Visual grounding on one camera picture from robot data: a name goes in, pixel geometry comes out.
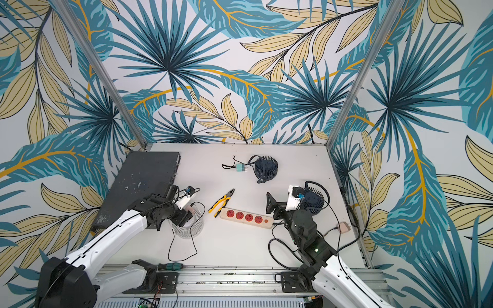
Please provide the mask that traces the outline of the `beige red power strip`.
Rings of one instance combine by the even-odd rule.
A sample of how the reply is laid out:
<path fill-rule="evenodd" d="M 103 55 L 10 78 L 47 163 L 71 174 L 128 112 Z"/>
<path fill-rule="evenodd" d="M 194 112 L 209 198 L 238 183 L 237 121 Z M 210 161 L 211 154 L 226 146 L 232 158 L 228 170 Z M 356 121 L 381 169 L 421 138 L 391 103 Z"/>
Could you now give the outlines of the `beige red power strip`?
<path fill-rule="evenodd" d="M 220 218 L 236 223 L 242 223 L 255 227 L 271 229 L 274 219 L 269 216 L 254 214 L 243 210 L 231 209 L 225 207 L 220 213 Z"/>

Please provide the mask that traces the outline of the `pink USB power adapter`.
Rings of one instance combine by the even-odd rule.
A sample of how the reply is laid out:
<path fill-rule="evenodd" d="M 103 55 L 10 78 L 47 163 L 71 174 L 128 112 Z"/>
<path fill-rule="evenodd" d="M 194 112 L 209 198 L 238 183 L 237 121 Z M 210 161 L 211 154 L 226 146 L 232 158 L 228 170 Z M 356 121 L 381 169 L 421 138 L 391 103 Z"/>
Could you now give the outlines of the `pink USB power adapter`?
<path fill-rule="evenodd" d="M 191 214 L 194 214 L 195 213 L 195 208 L 194 206 L 192 205 L 189 205 L 187 208 L 186 208 Z"/>

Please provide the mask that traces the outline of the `navy desk fan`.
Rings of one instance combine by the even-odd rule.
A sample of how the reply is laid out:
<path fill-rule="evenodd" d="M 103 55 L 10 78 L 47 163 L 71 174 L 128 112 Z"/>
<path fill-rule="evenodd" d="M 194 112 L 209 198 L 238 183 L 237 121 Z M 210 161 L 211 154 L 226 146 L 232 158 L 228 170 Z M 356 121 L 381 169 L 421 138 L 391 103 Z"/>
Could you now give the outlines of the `navy desk fan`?
<path fill-rule="evenodd" d="M 271 156 L 254 155 L 247 164 L 253 167 L 258 184 L 273 180 L 279 168 L 277 160 Z"/>
<path fill-rule="evenodd" d="M 308 210 L 312 215 L 319 214 L 330 205 L 330 195 L 327 189 L 318 182 L 305 181 L 303 195 L 300 207 Z"/>

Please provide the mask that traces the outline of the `white desk fan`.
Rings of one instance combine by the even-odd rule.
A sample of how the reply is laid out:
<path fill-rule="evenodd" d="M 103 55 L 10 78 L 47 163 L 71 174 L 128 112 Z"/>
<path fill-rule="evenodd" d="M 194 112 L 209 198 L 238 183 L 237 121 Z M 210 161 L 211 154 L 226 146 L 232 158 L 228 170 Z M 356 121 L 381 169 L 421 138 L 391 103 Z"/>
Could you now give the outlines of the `white desk fan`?
<path fill-rule="evenodd" d="M 204 226 L 202 216 L 205 209 L 203 209 L 202 204 L 199 202 L 194 202 L 191 205 L 194 206 L 195 213 L 192 214 L 192 217 L 182 227 L 170 222 L 175 234 L 182 239 L 191 239 L 192 237 L 198 236 Z"/>

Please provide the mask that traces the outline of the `teal USB power adapter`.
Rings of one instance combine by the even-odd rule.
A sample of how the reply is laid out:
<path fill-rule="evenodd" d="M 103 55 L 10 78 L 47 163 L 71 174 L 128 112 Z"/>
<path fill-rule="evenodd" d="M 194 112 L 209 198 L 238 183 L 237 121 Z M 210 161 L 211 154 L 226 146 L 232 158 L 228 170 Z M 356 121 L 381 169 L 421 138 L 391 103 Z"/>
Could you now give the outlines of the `teal USB power adapter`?
<path fill-rule="evenodd" d="M 245 171 L 245 164 L 242 164 L 242 163 L 236 164 L 236 171 L 237 172 L 244 172 Z"/>

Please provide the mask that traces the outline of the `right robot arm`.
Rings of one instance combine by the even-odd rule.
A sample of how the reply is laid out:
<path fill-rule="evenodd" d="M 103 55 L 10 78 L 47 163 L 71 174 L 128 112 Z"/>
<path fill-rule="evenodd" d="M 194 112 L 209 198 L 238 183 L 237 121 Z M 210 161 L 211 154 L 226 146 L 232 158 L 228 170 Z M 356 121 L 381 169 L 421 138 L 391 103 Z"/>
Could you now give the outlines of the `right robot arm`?
<path fill-rule="evenodd" d="M 267 214 L 282 219 L 303 265 L 297 269 L 299 284 L 326 297 L 336 307 L 391 307 L 350 269 L 339 253 L 318 233 L 305 209 L 288 210 L 286 201 L 267 193 Z"/>

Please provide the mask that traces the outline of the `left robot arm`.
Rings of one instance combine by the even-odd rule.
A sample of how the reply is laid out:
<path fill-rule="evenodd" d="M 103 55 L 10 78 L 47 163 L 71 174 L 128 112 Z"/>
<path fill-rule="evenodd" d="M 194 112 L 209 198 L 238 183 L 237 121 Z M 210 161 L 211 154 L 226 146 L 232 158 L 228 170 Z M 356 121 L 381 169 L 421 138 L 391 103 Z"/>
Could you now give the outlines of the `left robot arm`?
<path fill-rule="evenodd" d="M 42 266 L 34 306 L 95 307 L 128 290 L 154 292 L 160 286 L 158 267 L 144 260 L 103 276 L 98 273 L 116 252 L 147 228 L 160 230 L 166 220 L 184 226 L 193 216 L 185 206 L 196 193 L 191 186 L 179 189 L 170 185 L 163 195 L 152 193 L 139 198 L 96 239 L 63 259 L 51 258 Z"/>

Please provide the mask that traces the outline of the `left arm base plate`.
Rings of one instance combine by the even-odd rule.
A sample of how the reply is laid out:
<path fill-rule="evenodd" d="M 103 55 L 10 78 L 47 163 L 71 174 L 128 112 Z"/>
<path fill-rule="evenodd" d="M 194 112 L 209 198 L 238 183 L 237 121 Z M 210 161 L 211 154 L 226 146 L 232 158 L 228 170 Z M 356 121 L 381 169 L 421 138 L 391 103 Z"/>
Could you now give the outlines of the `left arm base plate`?
<path fill-rule="evenodd" d="M 177 272 L 158 272 L 155 278 L 145 281 L 143 286 L 123 291 L 126 295 L 173 294 L 178 282 Z"/>

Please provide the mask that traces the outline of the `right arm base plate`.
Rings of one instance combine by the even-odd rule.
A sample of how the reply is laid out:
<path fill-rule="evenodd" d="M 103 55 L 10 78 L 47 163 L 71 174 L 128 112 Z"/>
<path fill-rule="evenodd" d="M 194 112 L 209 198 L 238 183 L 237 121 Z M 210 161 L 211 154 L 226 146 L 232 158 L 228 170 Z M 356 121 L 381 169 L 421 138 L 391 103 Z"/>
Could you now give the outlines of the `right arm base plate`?
<path fill-rule="evenodd" d="M 317 293 L 313 288 L 314 278 L 314 275 L 291 271 L 274 275 L 274 280 L 281 285 L 283 293 Z"/>

